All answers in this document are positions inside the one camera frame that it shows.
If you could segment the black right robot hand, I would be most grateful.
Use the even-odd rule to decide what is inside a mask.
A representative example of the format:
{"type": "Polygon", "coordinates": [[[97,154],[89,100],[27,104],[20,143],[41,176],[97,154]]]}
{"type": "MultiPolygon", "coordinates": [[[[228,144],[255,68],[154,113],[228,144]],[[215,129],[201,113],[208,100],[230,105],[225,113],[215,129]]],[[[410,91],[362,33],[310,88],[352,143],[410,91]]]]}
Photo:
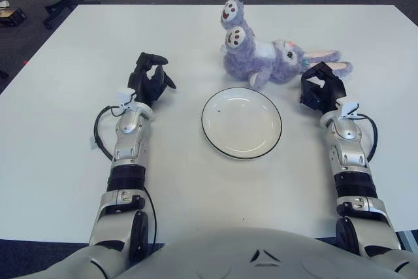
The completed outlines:
{"type": "Polygon", "coordinates": [[[314,65],[301,76],[300,102],[323,114],[336,110],[336,100],[346,96],[344,83],[324,62],[314,65]]]}

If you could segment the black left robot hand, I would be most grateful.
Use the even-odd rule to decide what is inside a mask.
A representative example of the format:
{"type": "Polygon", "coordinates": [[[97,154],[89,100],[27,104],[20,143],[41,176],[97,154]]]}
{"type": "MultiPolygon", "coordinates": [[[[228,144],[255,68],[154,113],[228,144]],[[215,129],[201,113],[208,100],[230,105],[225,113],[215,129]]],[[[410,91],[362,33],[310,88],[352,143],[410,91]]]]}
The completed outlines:
{"type": "Polygon", "coordinates": [[[135,101],[152,107],[166,87],[176,89],[175,83],[163,70],[168,64],[165,57],[142,52],[135,70],[130,74],[128,88],[135,91],[135,101]]]}

